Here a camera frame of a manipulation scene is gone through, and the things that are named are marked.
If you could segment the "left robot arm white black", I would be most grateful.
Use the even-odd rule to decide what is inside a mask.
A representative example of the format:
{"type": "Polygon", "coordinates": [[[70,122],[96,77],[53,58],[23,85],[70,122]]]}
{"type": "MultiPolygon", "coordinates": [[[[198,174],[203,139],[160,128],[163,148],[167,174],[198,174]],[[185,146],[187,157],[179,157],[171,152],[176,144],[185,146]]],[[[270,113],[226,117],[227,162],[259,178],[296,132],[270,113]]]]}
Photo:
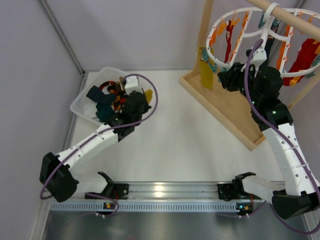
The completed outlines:
{"type": "Polygon", "coordinates": [[[87,199],[109,197],[114,182],[104,172],[83,175],[76,169],[92,160],[106,148],[122,141],[134,132],[142,117],[151,109],[144,91],[131,92],[122,109],[113,113],[92,134],[76,145],[60,153],[47,153],[42,159],[39,180],[51,197],[61,203],[75,193],[85,194],[87,199]]]}

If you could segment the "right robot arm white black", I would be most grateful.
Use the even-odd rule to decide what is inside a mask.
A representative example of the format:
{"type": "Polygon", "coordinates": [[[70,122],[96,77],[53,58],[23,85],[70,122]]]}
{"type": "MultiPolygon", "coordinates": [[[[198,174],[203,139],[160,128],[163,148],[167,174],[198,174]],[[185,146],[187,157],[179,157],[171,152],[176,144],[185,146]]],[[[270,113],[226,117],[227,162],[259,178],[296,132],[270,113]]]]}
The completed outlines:
{"type": "Polygon", "coordinates": [[[225,90],[239,91],[247,98],[251,116],[269,142],[284,182],[267,181],[252,172],[237,175],[232,182],[240,194],[252,194],[270,203],[284,220],[317,210],[320,183],[299,146],[290,111],[278,98],[283,85],[280,72],[271,66],[256,69],[252,64],[245,73],[242,67],[237,62],[217,76],[225,90]]]}

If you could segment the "mustard yellow sock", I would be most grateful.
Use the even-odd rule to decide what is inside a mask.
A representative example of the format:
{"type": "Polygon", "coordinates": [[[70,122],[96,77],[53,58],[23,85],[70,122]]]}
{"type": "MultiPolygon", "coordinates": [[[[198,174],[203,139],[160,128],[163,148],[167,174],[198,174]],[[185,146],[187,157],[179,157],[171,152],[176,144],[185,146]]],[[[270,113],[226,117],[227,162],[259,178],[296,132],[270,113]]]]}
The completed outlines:
{"type": "Polygon", "coordinates": [[[213,89],[214,72],[211,59],[208,56],[205,47],[199,48],[199,73],[201,76],[201,84],[208,90],[213,89]]]}
{"type": "Polygon", "coordinates": [[[145,95],[147,103],[150,104],[150,102],[152,101],[152,98],[153,98],[153,90],[152,89],[145,90],[144,95],[145,95]]]}

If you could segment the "navy patterned sock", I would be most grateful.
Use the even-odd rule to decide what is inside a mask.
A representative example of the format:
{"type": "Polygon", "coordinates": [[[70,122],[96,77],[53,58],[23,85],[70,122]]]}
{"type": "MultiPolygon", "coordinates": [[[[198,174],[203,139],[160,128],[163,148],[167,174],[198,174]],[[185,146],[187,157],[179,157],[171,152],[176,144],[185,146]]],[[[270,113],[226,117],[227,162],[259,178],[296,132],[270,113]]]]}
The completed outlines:
{"type": "Polygon", "coordinates": [[[89,89],[86,97],[97,104],[111,104],[116,99],[115,94],[105,94],[95,85],[89,89]]]}

